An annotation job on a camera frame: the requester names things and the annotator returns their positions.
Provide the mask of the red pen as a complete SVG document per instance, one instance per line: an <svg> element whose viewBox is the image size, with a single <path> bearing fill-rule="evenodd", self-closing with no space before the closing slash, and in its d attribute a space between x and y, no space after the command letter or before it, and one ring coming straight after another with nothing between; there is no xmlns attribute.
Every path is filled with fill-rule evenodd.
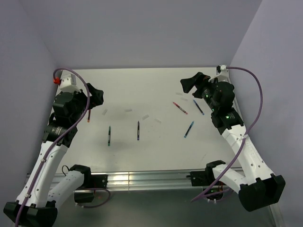
<svg viewBox="0 0 303 227"><path fill-rule="evenodd" d="M182 107L180 107L177 103L173 102L173 104L179 109L181 110L183 113L188 114L187 111L185 111Z"/></svg>

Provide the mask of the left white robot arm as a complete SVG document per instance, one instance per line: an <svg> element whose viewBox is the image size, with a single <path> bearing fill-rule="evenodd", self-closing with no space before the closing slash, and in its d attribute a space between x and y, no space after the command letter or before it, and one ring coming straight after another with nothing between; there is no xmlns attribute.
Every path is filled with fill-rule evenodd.
<svg viewBox="0 0 303 227"><path fill-rule="evenodd" d="M91 170L74 165L67 175L51 188L57 168L77 133L77 123L87 110L102 105L104 92L86 84L88 95L73 88L61 91L54 99L53 113L47 125L39 157L22 192L7 202L3 212L16 226L51 227L64 201L78 188L92 186Z"/></svg>

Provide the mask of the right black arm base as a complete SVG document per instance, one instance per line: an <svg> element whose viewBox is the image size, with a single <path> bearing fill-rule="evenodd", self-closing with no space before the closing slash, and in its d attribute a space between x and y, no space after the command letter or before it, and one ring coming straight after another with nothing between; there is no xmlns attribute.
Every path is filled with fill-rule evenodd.
<svg viewBox="0 0 303 227"><path fill-rule="evenodd" d="M208 179L206 171L191 171L186 178L190 179L193 187L201 187L202 190L206 189L213 182L212 179ZM223 182L218 181L212 189L205 193L206 195L212 195L206 196L204 199L217 202L222 200L227 192L232 192L232 190L226 187Z"/></svg>

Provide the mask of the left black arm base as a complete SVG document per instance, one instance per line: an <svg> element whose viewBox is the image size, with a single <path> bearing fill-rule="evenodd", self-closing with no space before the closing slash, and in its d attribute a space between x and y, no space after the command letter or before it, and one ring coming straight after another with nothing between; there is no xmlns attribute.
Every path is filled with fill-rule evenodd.
<svg viewBox="0 0 303 227"><path fill-rule="evenodd" d="M109 201L111 193L107 189L108 175L91 175L87 185L80 186L74 192L74 201L84 206L95 206L92 203L97 201L101 205Z"/></svg>

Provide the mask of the purple pen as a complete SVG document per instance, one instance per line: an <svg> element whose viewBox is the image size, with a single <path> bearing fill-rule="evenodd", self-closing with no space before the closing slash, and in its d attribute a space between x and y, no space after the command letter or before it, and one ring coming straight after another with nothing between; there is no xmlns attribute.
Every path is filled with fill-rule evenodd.
<svg viewBox="0 0 303 227"><path fill-rule="evenodd" d="M140 140L140 121L137 122L137 140Z"/></svg>

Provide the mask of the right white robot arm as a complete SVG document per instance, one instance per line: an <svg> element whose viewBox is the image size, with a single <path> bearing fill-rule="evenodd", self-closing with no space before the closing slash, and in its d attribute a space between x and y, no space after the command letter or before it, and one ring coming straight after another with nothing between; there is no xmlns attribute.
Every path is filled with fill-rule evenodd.
<svg viewBox="0 0 303 227"><path fill-rule="evenodd" d="M279 201L285 180L275 175L257 152L238 112L233 108L234 85L226 81L212 79L201 72L180 81L184 93L193 93L195 98L205 100L211 109L211 120L220 135L235 153L234 161L239 161L244 174L231 169L221 161L206 165L200 180L210 186L222 182L236 192L246 211L254 211Z"/></svg>

